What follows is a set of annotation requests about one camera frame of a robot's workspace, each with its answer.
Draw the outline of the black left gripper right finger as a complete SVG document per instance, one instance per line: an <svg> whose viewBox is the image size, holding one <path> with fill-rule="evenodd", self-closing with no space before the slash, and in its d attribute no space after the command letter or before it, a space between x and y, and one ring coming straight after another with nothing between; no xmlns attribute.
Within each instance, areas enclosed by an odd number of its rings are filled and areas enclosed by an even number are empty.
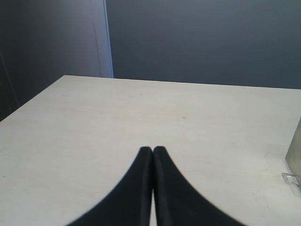
<svg viewBox="0 0 301 226"><path fill-rule="evenodd" d="M158 226L238 226L240 222L205 199L181 174L167 149L153 150Z"/></svg>

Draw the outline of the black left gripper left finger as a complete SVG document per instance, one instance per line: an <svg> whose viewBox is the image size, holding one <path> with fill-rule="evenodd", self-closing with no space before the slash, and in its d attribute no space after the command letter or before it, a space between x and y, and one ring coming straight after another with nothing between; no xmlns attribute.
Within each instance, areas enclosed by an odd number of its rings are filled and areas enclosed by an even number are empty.
<svg viewBox="0 0 301 226"><path fill-rule="evenodd" d="M119 183L70 226L148 226L151 217L153 152L141 147Z"/></svg>

